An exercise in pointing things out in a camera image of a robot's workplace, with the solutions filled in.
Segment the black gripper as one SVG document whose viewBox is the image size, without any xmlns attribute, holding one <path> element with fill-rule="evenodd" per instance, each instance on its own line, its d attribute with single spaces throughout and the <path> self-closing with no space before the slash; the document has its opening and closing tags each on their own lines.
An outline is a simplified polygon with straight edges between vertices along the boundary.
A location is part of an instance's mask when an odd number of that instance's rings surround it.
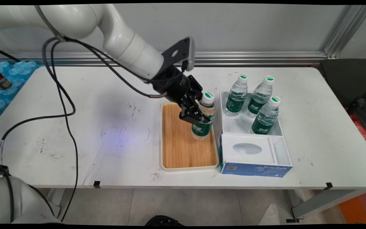
<svg viewBox="0 0 366 229">
<path fill-rule="evenodd" d="M 209 123 L 211 119 L 199 108 L 197 101 L 202 99 L 202 86 L 193 75 L 184 75 L 177 67 L 169 66 L 151 81 L 155 91 L 166 92 L 169 101 L 178 103 L 181 112 L 179 119 L 191 123 Z"/>
</svg>

